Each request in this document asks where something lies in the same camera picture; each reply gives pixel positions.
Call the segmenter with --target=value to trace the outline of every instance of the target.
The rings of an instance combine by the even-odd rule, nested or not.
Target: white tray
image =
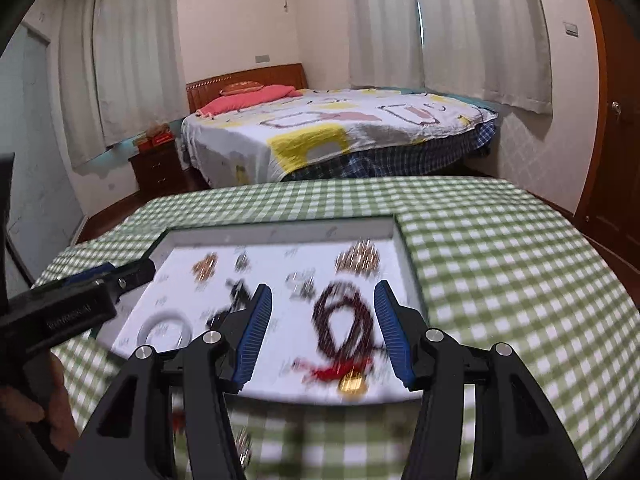
[[[377,275],[365,278],[335,272],[338,255],[359,239],[370,239],[380,253]],[[236,258],[247,252],[250,268],[236,272]],[[196,282],[191,268],[208,253],[216,253],[216,271],[204,284]],[[228,308],[230,289],[226,280],[244,279],[249,292],[266,283],[273,293],[273,312],[255,365],[252,380],[242,396],[280,402],[313,404],[359,404],[414,399],[393,374],[385,354],[376,352],[374,371],[367,376],[368,390],[359,398],[344,397],[337,383],[303,383],[305,372],[293,370],[300,359],[318,367],[331,365],[318,351],[318,336],[312,325],[314,301],[334,281],[358,287],[374,322],[374,342],[383,345],[373,311],[373,291],[379,280],[387,280],[400,304],[425,312],[415,271],[402,234],[393,217],[242,224],[212,228],[169,230],[146,256],[156,264],[153,282],[124,295],[117,305],[118,317],[105,324],[97,340],[114,353],[128,358],[140,344],[148,342],[158,351],[185,346],[190,336],[206,332],[212,314]],[[292,300],[286,277],[295,271],[314,271],[313,301]],[[168,316],[182,322],[165,321],[141,340],[141,328],[156,325]],[[339,346],[353,322],[349,312],[335,312],[330,319]]]

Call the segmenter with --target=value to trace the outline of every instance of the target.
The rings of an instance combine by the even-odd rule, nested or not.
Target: door knob
[[[611,110],[616,115],[616,121],[620,122],[620,115],[622,115],[622,105],[617,101],[613,101],[611,103]]]

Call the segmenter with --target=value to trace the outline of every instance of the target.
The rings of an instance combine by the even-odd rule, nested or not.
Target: gold pendant
[[[338,383],[338,391],[345,397],[361,397],[367,393],[367,382],[364,375],[351,370]]]
[[[204,259],[191,267],[191,272],[196,277],[196,281],[206,282],[216,272],[217,262],[218,255],[216,253],[209,253]]]

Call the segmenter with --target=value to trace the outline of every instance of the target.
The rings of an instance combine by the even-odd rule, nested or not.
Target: wall
[[[469,165],[575,212],[598,114],[598,54],[587,0],[542,0],[551,46],[554,115],[506,109],[492,155]],[[563,22],[575,23],[579,38]]]
[[[130,141],[123,142],[80,168],[71,167],[60,106],[58,31],[61,19],[62,1],[59,0],[53,18],[52,41],[47,48],[51,118],[60,155],[82,212],[87,216],[93,216],[138,190],[136,176],[128,161],[128,158],[136,153],[136,149]]]
[[[46,48],[19,26],[0,57],[0,153],[15,153],[8,233],[34,277],[69,245],[82,220],[58,155]]]
[[[542,0],[542,3],[551,46],[554,116],[504,108],[502,133],[494,143],[492,155],[472,160],[469,165],[506,178],[574,212],[595,138],[598,111],[595,34],[587,0]],[[348,5],[349,0],[298,0],[300,57],[312,87],[348,86],[349,49],[345,32]],[[563,22],[578,25],[580,37],[566,35]]]
[[[349,87],[348,0],[296,0],[300,61],[311,88]]]
[[[9,252],[4,250],[4,277],[6,280],[6,294],[12,298],[29,290],[29,285],[24,281],[15,262],[9,256]]]
[[[177,0],[187,82],[257,66],[300,62],[296,0]],[[271,61],[257,65],[255,56]]]
[[[60,109],[58,83],[58,30],[62,18],[60,1],[48,1],[52,18],[47,53],[50,67],[52,118],[60,154],[81,204],[95,215],[138,190],[127,160],[136,153],[130,142],[73,169],[68,158]],[[177,0],[178,37],[184,78],[187,82],[246,70],[256,65],[255,56],[268,54],[260,66],[300,62],[296,33],[296,2],[288,0]],[[39,7],[30,10],[38,16]]]
[[[47,42],[51,41],[58,0],[36,0],[22,19],[22,24]]]

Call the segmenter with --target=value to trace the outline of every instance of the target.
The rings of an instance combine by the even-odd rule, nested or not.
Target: wooden headboard
[[[187,85],[189,110],[193,114],[216,97],[220,97],[220,91],[225,86],[242,81],[257,81],[263,85],[295,86],[297,89],[306,88],[305,69],[301,63],[252,68],[189,83]]]

